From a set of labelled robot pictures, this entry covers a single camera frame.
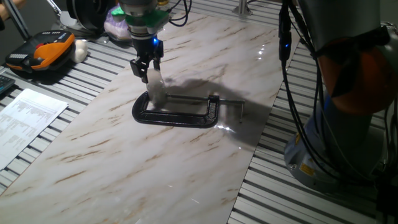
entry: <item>cable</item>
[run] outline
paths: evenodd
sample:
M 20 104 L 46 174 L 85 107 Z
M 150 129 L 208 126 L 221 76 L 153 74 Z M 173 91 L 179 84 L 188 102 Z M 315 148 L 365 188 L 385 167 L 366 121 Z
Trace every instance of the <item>cable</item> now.
M 297 27 L 296 27 L 296 25 L 294 25 L 294 23 L 292 22 L 292 25 L 293 25 L 293 27 L 294 27 L 294 29 L 296 30 L 296 32 L 297 32 L 297 34 L 298 34 L 298 36 L 300 36 L 300 43 L 302 43 L 304 46 L 306 46 L 306 48 L 308 49 L 308 47 L 307 47 L 307 42 L 304 40 L 304 37 L 303 36 L 301 36 L 301 33 L 299 32 L 299 30 L 297 29 Z
M 174 6 L 172 6 L 170 9 L 167 10 L 167 12 L 169 12 L 169 13 L 172 12 L 172 10 L 173 10 L 175 7 L 177 7 L 177 6 L 180 4 L 180 2 L 181 2 L 181 0 L 178 0 L 178 2 L 175 3 Z
M 315 130 L 317 131 L 317 134 L 319 134 L 318 121 L 317 121 L 318 92 L 319 92 L 319 81 L 317 79 L 317 84 L 315 86 L 315 97 L 314 97 L 314 101 L 313 101 L 313 111 L 312 111 L 313 120 L 314 120 L 314 124 L 315 124 Z
M 352 170 L 355 171 L 355 173 L 357 173 L 358 175 L 360 175 L 362 178 L 364 178 L 364 179 L 366 179 L 366 180 L 372 181 L 372 180 L 369 179 L 368 177 L 365 177 L 364 175 L 362 175 L 362 174 L 360 173 L 360 171 L 358 171 L 358 170 L 348 161 L 348 159 L 346 158 L 346 156 L 344 155 L 343 151 L 341 150 L 341 148 L 340 148 L 340 146 L 339 146 L 339 144 L 338 144 L 338 141 L 337 141 L 337 138 L 336 138 L 335 134 L 334 134 L 333 131 L 331 130 L 331 127 L 330 127 L 330 125 L 329 125 L 328 120 L 326 119 L 325 112 L 324 112 L 323 108 L 321 108 L 321 113 L 322 113 L 323 117 L 325 118 L 326 125 L 328 126 L 329 131 L 330 131 L 330 134 L 331 134 L 333 140 L 335 141 L 336 146 L 337 146 L 338 150 L 340 151 L 341 156 L 343 156 L 343 159 L 344 159 L 344 160 L 346 161 L 346 163 L 352 168 Z
M 265 3 L 265 2 L 263 2 L 263 1 L 258 1 L 258 0 L 250 0 L 250 1 L 248 1 L 246 4 L 250 4 L 250 3 L 252 3 L 252 2 L 262 2 L 262 3 Z
M 389 169 L 388 169 L 388 171 L 390 172 L 391 176 L 393 176 L 395 174 L 396 169 L 397 169 L 397 164 L 398 164 L 397 144 L 394 141 L 394 137 L 396 137 L 396 139 L 398 139 L 398 117 L 397 117 L 398 108 L 397 108 L 397 105 L 398 105 L 398 98 L 395 98 L 395 100 L 394 100 L 394 112 L 392 114 L 391 122 L 390 122 L 390 127 L 391 127 L 391 129 L 390 129 L 390 138 L 389 138 L 390 143 L 387 144 L 389 146 L 389 149 L 388 149 L 389 150 L 389 160 L 388 160 Z
M 189 8 L 187 7 L 187 0 L 183 0 L 183 2 L 184 2 L 184 8 L 185 8 L 185 15 L 182 16 L 181 18 L 178 18 L 178 19 L 170 19 L 169 20 L 169 22 L 171 24 L 175 25 L 176 27 L 183 27 L 183 26 L 185 26 L 187 24 L 188 15 L 189 15 L 189 13 L 191 11 L 191 8 L 192 8 L 192 0 L 190 0 Z M 173 21 L 179 21 L 179 20 L 182 20 L 182 19 L 185 19 L 182 24 L 176 24 L 176 23 L 173 22 Z
M 291 23 L 290 21 L 290 17 L 289 17 L 289 11 L 287 11 L 286 9 L 286 5 L 288 5 L 291 9 L 291 11 L 294 13 L 294 16 L 296 18 L 297 24 L 298 24 L 298 28 L 302 31 L 302 34 L 304 35 L 305 40 L 302 38 L 303 42 L 305 42 L 307 44 L 307 48 L 311 51 L 312 56 L 314 57 L 315 55 L 315 50 L 313 48 L 313 45 L 311 43 L 311 39 L 309 37 L 308 34 L 308 30 L 307 27 L 301 17 L 301 15 L 299 14 L 299 12 L 297 11 L 297 8 L 295 8 L 295 6 L 292 4 L 291 1 L 284 1 L 284 3 L 282 4 L 282 9 L 281 12 L 279 14 L 280 16 L 280 39 L 282 40 L 283 38 L 286 38 L 284 35 L 284 32 L 287 33 L 286 30 L 284 30 L 284 28 L 286 27 L 285 24 L 286 22 Z M 329 175 L 330 177 L 337 179 L 341 182 L 346 182 L 347 184 L 353 184 L 353 185 L 370 185 L 371 183 L 369 182 L 362 182 L 357 180 L 357 182 L 351 182 L 345 179 L 341 179 L 340 177 L 337 177 L 335 175 L 333 175 L 332 173 L 330 173 L 329 171 L 327 171 L 323 166 L 321 166 L 321 164 L 318 162 L 317 157 L 324 162 L 326 165 L 328 165 L 329 167 L 331 167 L 333 170 L 337 171 L 338 173 L 340 173 L 340 175 L 344 175 L 346 176 L 346 174 L 342 173 L 341 171 L 339 171 L 336 167 L 334 167 L 332 164 L 330 164 L 326 159 L 322 158 L 322 156 L 313 148 L 313 146 L 311 145 L 310 141 L 308 140 L 308 136 L 305 132 L 305 129 L 303 128 L 303 124 L 301 122 L 299 113 L 295 107 L 295 103 L 294 100 L 292 98 L 291 92 L 290 92 L 290 88 L 289 88 L 289 83 L 287 81 L 287 71 L 286 71 L 286 55 L 283 55 L 282 57 L 280 56 L 280 59 L 282 61 L 282 73 L 284 76 L 284 82 L 285 82 L 285 86 L 286 86 L 286 92 L 287 92 L 287 98 L 289 101 L 289 108 L 290 108 L 290 112 L 292 113 L 293 119 L 295 121 L 295 125 L 297 128 L 297 131 L 300 135 L 300 137 L 302 138 L 303 144 L 307 150 L 307 152 L 310 154 L 311 158 L 313 159 L 313 161 L 316 163 L 316 165 L 327 175 Z M 320 76 L 320 71 L 318 71 L 318 79 L 317 79 L 317 91 L 319 92 L 320 95 L 320 102 L 322 107 L 324 107 L 324 102 L 323 102 L 323 86 L 322 86 L 322 78 L 319 79 Z
M 387 148 L 389 148 L 390 146 L 390 134 L 388 132 L 388 124 L 387 124 L 387 115 L 388 115 L 388 110 L 389 110 L 390 106 L 386 108 L 386 110 L 384 111 L 384 127 L 386 129 L 386 141 L 387 141 Z
M 191 12 L 191 7 L 192 7 L 192 0 L 190 0 L 190 2 L 189 2 L 188 10 L 185 9 L 185 15 L 184 16 L 182 16 L 181 18 L 178 18 L 178 19 L 171 19 L 170 21 L 180 21 L 180 20 L 188 17 L 188 14 Z

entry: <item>paper sheet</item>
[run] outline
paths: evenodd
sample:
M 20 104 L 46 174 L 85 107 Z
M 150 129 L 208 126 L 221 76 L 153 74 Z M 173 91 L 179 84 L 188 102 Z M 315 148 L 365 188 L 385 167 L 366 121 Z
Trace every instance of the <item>paper sheet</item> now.
M 26 89 L 0 112 L 0 170 L 30 144 L 68 103 Z

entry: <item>yellow label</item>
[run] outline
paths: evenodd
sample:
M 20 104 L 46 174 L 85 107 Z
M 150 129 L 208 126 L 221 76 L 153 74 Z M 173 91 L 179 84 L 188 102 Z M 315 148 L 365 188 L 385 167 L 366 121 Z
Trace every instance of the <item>yellow label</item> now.
M 315 169 L 312 169 L 311 167 L 307 166 L 305 163 L 301 163 L 300 170 L 306 173 L 307 175 L 310 175 L 311 177 L 315 172 Z
M 300 135 L 297 133 L 296 134 L 296 142 L 294 143 L 295 145 L 297 145 L 300 141 Z

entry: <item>white marble slab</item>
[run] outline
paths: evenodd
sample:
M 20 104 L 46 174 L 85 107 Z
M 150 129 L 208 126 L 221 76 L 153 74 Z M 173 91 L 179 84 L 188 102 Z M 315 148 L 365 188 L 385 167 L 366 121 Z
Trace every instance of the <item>white marble slab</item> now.
M 139 124 L 127 68 L 2 194 L 0 223 L 226 223 L 282 82 L 277 29 L 191 13 L 159 39 L 168 91 L 245 99 L 243 123 L 221 106 L 214 128 Z

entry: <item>calculator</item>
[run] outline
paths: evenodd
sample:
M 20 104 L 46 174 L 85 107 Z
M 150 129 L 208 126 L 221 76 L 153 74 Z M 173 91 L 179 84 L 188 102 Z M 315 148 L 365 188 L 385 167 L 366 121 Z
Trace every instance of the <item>calculator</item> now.
M 15 80 L 0 75 L 0 95 L 4 93 L 8 88 L 10 88 L 15 83 Z

